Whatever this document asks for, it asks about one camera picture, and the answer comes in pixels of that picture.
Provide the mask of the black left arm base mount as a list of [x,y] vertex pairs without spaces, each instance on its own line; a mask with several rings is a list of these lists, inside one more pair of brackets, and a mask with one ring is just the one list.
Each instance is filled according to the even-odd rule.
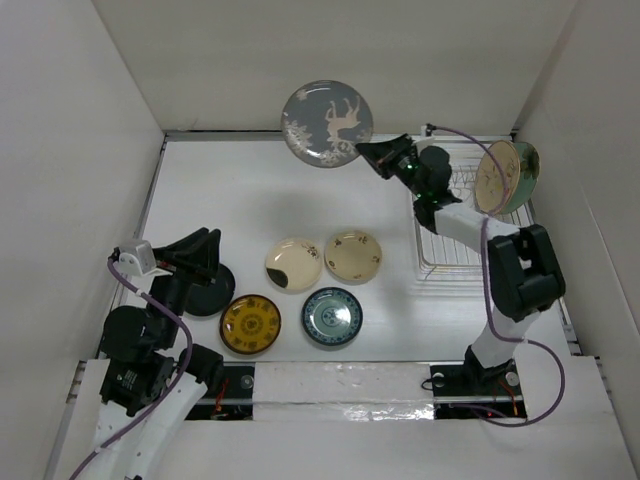
[[244,421],[253,419],[254,363],[226,364],[215,392],[208,392],[191,409],[190,421]]

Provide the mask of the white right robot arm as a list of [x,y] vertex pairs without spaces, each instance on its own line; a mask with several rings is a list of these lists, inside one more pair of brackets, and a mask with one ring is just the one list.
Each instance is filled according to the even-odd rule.
[[512,365],[530,326],[566,291],[546,229],[505,223],[465,205],[450,189],[450,156],[438,146],[419,148],[401,135],[356,150],[381,178],[408,188],[422,227],[480,255],[487,323],[449,381],[468,395],[486,392]]

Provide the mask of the teal plate with flower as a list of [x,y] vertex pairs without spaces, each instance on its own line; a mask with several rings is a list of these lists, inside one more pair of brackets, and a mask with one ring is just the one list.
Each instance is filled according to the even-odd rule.
[[516,183],[501,210],[503,214],[515,212],[531,198],[540,175],[540,157],[536,148],[528,142],[510,142],[510,145],[517,154],[518,167],[512,175]]

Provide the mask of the cream plate with small motifs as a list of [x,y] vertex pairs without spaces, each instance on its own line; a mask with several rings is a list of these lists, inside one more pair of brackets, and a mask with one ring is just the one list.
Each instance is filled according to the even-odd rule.
[[378,273],[383,251],[373,235],[361,230],[343,231],[327,241],[325,264],[339,279],[365,283]]

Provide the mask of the grey plate with horse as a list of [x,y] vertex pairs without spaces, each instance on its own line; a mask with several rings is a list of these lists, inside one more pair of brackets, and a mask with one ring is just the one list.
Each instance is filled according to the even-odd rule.
[[287,147],[299,160],[332,169],[359,156],[356,145],[371,140],[374,120],[368,103],[353,87],[318,80],[289,97],[280,126]]

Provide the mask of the yellow plate with brown rim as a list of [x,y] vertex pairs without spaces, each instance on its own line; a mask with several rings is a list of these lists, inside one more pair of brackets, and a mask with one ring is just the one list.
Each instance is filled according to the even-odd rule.
[[282,316],[276,304],[258,295],[243,295],[233,300],[219,321],[223,344],[239,355],[256,355],[268,350],[277,340]]

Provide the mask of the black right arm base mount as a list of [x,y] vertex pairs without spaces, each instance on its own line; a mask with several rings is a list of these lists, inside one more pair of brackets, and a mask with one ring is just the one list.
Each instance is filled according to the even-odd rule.
[[435,364],[421,387],[433,394],[434,417],[445,419],[527,419],[516,365],[511,363],[497,377],[471,385],[463,377],[463,365]]

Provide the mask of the cream plate with black blot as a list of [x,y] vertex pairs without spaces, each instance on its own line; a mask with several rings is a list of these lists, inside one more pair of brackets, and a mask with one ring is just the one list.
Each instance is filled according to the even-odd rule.
[[305,238],[286,238],[267,253],[265,269],[269,279],[278,287],[290,291],[304,291],[312,287],[322,273],[319,247]]

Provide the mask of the blue and white bowl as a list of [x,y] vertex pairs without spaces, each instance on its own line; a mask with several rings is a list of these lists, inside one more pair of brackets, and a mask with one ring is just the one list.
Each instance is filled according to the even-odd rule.
[[323,347],[340,347],[353,341],[364,322],[363,308],[349,291],[325,287],[313,292],[301,309],[306,335]]

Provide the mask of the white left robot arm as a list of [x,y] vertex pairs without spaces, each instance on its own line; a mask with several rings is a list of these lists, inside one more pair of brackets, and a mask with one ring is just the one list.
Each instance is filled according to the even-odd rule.
[[75,477],[150,478],[191,409],[222,387],[222,356],[195,344],[182,318],[193,288],[216,280],[220,238],[200,228],[164,247],[134,239],[108,257],[112,276],[146,304],[121,305],[105,319],[98,424]]

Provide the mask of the beige plate with bird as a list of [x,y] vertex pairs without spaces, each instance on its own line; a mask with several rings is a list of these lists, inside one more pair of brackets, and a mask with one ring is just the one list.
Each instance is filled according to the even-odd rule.
[[520,178],[520,157],[513,143],[497,141],[489,147],[496,162],[484,154],[476,173],[475,202],[485,213],[498,213],[511,199]]

